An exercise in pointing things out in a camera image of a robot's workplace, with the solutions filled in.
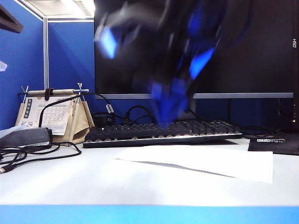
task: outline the keyboard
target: keyboard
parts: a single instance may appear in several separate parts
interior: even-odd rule
[[[225,121],[186,120],[168,125],[133,124],[131,126],[93,127],[86,135],[84,148],[131,147],[157,144],[202,143],[241,138],[239,128]]]

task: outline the computer monitor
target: computer monitor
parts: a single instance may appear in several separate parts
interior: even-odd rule
[[[95,30],[105,13],[124,0],[95,0]],[[296,0],[253,0],[246,35],[230,46],[220,41],[196,80],[194,98],[292,98],[298,91],[298,4]],[[122,55],[103,58],[95,47],[95,90],[107,98],[150,98]]]

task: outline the black mouse pad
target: black mouse pad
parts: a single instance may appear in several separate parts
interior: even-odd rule
[[[299,155],[299,133],[251,139],[248,151],[272,151],[275,154]]]

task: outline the white paper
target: white paper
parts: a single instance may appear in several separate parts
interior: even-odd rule
[[[116,159],[174,164],[249,181],[272,183],[273,179],[273,152],[185,145],[150,146],[128,149]]]
[[[51,96],[48,101],[44,97],[27,97],[19,125],[27,123],[38,127],[41,111],[46,105],[69,97]],[[51,129],[53,135],[64,135],[72,109],[72,100],[48,107],[43,113],[42,127]]]

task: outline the white desk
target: white desk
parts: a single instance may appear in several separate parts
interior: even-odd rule
[[[249,140],[210,145],[247,150]],[[126,148],[82,149],[0,175],[1,204],[299,205],[299,156],[273,156],[273,184],[114,159]],[[73,153],[63,147],[53,155]]]

